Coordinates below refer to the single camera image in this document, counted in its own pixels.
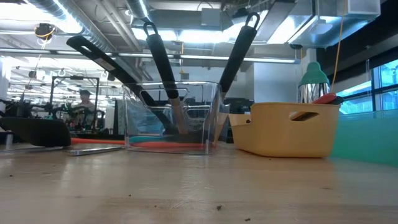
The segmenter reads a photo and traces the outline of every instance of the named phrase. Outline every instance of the table surface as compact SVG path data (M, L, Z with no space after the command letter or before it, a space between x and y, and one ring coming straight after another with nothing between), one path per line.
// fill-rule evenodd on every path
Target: table surface
M393 167L231 146L0 154L0 223L398 223L397 186Z

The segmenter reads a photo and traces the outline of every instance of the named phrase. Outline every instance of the plastic basket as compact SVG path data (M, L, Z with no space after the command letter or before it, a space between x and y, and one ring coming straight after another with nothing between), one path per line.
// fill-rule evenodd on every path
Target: plastic basket
M169 86L169 83L123 86L127 150L211 154L216 149L218 138L226 136L223 127L229 106L222 103L219 84L175 84L180 98L177 100L179 106L168 99L167 90L170 89L165 86ZM131 91L133 89L142 90L134 94ZM144 95L150 95L156 105L149 105Z
M256 103L251 116L230 114L234 144L238 149L270 157L327 157L333 147L338 105ZM314 113L292 121L297 112Z

